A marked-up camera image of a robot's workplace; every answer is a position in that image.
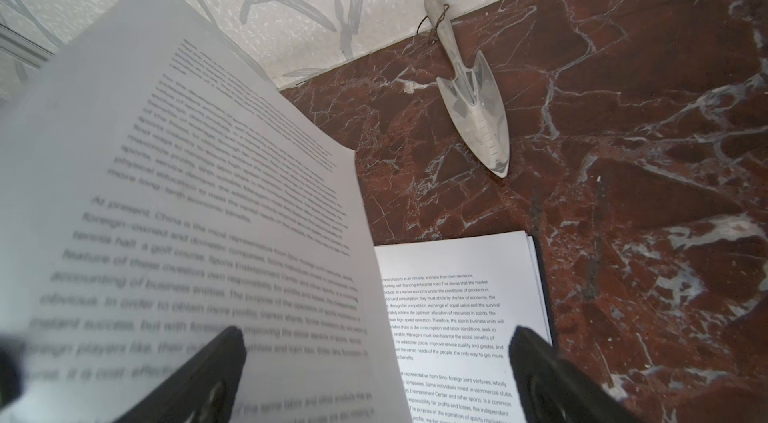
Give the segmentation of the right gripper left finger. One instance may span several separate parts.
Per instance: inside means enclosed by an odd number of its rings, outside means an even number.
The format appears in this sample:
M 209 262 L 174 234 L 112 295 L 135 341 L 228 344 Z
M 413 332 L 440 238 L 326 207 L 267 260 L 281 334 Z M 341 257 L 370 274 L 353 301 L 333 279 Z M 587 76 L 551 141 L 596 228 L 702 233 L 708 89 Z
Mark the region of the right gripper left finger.
M 246 356 L 242 331 L 225 328 L 117 421 L 228 422 Z

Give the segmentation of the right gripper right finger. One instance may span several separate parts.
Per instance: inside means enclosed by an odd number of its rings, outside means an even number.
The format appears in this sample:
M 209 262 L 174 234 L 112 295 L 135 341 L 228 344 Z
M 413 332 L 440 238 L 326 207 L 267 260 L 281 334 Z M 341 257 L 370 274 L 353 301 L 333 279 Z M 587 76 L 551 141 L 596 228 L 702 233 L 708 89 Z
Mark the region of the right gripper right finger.
M 509 359 L 528 422 L 638 422 L 534 330 L 518 326 Z

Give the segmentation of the printed paper sheet bottom stack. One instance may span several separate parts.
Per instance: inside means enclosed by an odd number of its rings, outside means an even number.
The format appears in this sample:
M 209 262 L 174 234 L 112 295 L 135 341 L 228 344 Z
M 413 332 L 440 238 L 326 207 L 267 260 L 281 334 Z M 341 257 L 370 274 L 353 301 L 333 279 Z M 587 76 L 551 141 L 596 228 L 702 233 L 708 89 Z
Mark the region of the printed paper sheet bottom stack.
M 376 247 L 413 421 L 524 421 L 510 341 L 547 341 L 527 235 Z

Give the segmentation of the printed paper sheet stack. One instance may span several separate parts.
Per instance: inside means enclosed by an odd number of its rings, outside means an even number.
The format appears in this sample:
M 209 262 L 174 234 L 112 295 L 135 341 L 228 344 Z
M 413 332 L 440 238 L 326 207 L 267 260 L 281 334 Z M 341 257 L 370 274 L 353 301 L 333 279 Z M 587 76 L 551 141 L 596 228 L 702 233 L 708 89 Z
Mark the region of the printed paper sheet stack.
M 119 0 L 1 112 L 5 422 L 110 422 L 229 326 L 237 422 L 407 422 L 355 154 L 179 0 Z
M 524 421 L 510 341 L 547 341 L 527 235 L 376 247 L 413 421 Z

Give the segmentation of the black folder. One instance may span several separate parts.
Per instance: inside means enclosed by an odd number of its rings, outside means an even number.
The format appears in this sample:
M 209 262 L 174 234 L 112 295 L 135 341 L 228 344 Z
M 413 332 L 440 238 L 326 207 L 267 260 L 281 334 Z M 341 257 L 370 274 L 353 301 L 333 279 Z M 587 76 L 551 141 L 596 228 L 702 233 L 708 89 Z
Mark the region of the black folder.
M 558 336 L 554 326 L 552 307 L 549 298 L 549 290 L 546 281 L 546 274 L 543 264 L 539 258 L 539 245 L 532 235 L 527 235 L 527 242 L 531 263 L 535 273 L 535 281 L 538 287 L 540 306 L 543 312 L 543 319 L 546 328 L 546 340 L 555 349 L 559 349 Z

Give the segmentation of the metal garden trowel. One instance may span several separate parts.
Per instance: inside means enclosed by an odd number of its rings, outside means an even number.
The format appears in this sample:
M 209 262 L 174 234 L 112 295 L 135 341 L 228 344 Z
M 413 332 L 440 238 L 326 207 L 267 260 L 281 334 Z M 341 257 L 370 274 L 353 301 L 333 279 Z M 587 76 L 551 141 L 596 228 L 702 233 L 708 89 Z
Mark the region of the metal garden trowel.
M 453 79 L 437 79 L 447 112 L 477 160 L 496 177 L 505 178 L 510 163 L 509 125 L 492 70 L 482 52 L 476 54 L 472 67 L 464 65 L 444 0 L 424 0 L 424 9 L 454 70 Z

